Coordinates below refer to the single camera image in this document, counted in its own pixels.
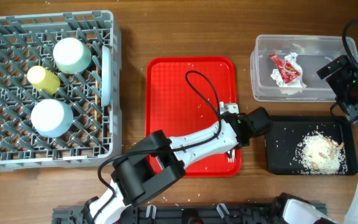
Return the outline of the white napkin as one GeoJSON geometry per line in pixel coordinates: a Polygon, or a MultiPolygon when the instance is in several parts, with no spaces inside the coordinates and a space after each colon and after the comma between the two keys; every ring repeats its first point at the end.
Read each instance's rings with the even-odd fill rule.
{"type": "Polygon", "coordinates": [[[296,80],[294,80],[290,84],[285,85],[285,86],[278,86],[276,84],[278,87],[281,88],[281,90],[280,90],[281,93],[287,94],[287,95],[294,95],[295,93],[302,92],[302,90],[307,87],[307,85],[304,84],[304,82],[302,80],[302,76],[303,76],[303,69],[302,68],[301,68],[301,71],[302,71],[301,77],[297,78],[296,80]]]}

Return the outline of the red snack wrapper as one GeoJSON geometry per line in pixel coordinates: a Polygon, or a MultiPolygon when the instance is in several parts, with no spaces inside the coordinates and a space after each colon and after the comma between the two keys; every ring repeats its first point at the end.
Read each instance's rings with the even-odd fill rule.
{"type": "Polygon", "coordinates": [[[276,81],[278,86],[285,86],[300,78],[302,75],[301,67],[297,64],[296,58],[298,54],[290,53],[284,58],[280,58],[277,54],[270,54],[276,68],[273,69],[270,77],[276,81]]]}

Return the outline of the light blue plate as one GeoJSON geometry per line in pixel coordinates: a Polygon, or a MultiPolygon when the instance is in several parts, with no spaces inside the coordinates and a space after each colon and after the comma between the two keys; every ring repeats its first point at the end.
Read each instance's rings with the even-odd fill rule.
{"type": "Polygon", "coordinates": [[[101,106],[109,104],[111,98],[111,51],[109,47],[102,47],[102,84],[101,84],[101,106]]]}

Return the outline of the green bowl with rice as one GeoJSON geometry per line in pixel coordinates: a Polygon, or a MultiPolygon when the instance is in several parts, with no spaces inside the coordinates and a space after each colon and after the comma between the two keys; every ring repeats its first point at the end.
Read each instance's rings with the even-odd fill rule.
{"type": "Polygon", "coordinates": [[[72,37],[58,41],[53,48],[57,68],[67,74],[82,72],[91,63],[92,54],[80,40],[72,37]]]}

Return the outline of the light blue cup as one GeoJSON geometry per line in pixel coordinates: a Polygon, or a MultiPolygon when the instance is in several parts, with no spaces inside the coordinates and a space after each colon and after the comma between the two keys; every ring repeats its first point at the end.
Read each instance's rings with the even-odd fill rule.
{"type": "Polygon", "coordinates": [[[47,99],[34,106],[30,120],[41,136],[57,138],[70,129],[74,116],[68,104],[58,100],[47,99]]]}

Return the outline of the yellow plastic cup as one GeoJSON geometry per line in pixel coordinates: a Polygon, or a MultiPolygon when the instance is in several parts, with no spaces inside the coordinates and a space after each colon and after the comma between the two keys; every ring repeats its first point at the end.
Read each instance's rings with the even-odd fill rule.
{"type": "Polygon", "coordinates": [[[31,67],[26,78],[37,91],[45,90],[49,95],[55,94],[60,87],[59,77],[39,65],[31,67]]]}

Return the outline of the white plastic fork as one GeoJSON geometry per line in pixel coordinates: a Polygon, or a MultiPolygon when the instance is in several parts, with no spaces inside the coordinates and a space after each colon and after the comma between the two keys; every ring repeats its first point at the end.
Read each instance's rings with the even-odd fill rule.
{"type": "Polygon", "coordinates": [[[227,155],[227,161],[228,163],[234,163],[235,159],[236,159],[236,150],[235,149],[231,149],[230,151],[228,151],[226,153],[227,155]]]}

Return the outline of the wooden chopstick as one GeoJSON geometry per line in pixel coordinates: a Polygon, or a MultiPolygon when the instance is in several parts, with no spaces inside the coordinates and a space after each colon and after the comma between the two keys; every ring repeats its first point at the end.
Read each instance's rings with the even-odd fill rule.
{"type": "MultiPolygon", "coordinates": [[[[98,73],[98,66],[96,65],[96,68],[95,68],[95,71],[96,71],[96,74],[99,75],[98,73]]],[[[98,90],[98,87],[99,87],[99,82],[98,80],[95,78],[95,88],[96,90],[98,90]]],[[[95,103],[96,105],[98,105],[98,100],[99,100],[99,97],[98,95],[95,93],[95,103]]],[[[96,109],[94,109],[94,119],[95,121],[98,121],[98,112],[96,111],[96,109]]],[[[94,124],[94,130],[97,130],[98,127],[94,124]]]]}

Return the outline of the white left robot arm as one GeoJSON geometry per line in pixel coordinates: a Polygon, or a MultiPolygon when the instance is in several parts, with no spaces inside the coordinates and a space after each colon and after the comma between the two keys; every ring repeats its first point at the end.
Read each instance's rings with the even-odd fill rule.
{"type": "Polygon", "coordinates": [[[87,223],[115,223],[126,208],[153,199],[184,177],[188,166],[248,146],[251,138],[264,135],[272,126],[263,107],[249,114],[217,111],[216,116],[212,126],[187,136],[168,138],[163,131],[155,131],[127,153],[104,161],[98,171],[111,164],[111,181],[98,175],[107,191],[85,203],[87,223]]]}

